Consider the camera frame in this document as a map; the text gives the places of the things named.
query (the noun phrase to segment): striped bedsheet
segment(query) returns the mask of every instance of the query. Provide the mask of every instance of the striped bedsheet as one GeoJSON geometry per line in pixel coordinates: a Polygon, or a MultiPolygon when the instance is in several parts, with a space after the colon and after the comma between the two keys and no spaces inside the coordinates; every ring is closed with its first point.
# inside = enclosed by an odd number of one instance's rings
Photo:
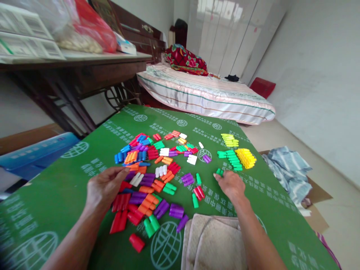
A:
{"type": "Polygon", "coordinates": [[[190,75],[167,64],[147,66],[139,83],[158,101],[172,108],[248,125],[275,118],[275,108],[241,82],[190,75]]]}

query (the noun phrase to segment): yellow plastic piece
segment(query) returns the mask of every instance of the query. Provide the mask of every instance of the yellow plastic piece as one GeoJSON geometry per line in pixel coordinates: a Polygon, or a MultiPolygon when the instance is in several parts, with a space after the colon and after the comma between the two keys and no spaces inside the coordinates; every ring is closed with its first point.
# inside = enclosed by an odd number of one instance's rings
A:
{"type": "Polygon", "coordinates": [[[245,169],[250,169],[255,166],[256,158],[249,149],[239,148],[235,150],[236,155],[240,159],[245,169]]]}

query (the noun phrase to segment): floor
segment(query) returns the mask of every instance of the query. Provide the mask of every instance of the floor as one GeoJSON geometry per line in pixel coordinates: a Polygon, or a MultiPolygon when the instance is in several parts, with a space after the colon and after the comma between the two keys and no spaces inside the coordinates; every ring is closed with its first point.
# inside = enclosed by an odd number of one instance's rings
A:
{"type": "Polygon", "coordinates": [[[360,192],[276,120],[241,128],[258,151],[288,146],[313,167],[308,176],[333,197],[315,204],[330,226],[323,235],[343,270],[358,269],[360,192]]]}

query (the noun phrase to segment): wooden table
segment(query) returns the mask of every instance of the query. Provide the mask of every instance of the wooden table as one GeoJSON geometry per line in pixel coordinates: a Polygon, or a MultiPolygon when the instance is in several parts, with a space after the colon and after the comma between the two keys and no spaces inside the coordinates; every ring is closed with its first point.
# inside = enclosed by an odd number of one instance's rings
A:
{"type": "Polygon", "coordinates": [[[79,138],[97,128],[80,100],[104,92],[115,110],[130,101],[141,104],[137,85],[131,79],[137,72],[146,70],[151,55],[141,52],[137,55],[121,52],[89,54],[67,50],[63,50],[63,54],[65,61],[13,59],[11,64],[0,64],[0,72],[6,72],[63,130],[73,132],[79,138]],[[79,124],[61,110],[64,106],[69,108],[79,124]]]}

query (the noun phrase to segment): towel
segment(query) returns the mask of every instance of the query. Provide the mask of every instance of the towel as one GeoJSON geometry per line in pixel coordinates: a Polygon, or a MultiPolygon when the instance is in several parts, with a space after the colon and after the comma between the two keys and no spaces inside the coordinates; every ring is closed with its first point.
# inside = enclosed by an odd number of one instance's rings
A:
{"type": "Polygon", "coordinates": [[[309,164],[298,152],[291,151],[287,146],[272,149],[262,157],[295,205],[301,205],[312,189],[306,176],[312,170],[309,164]]]}

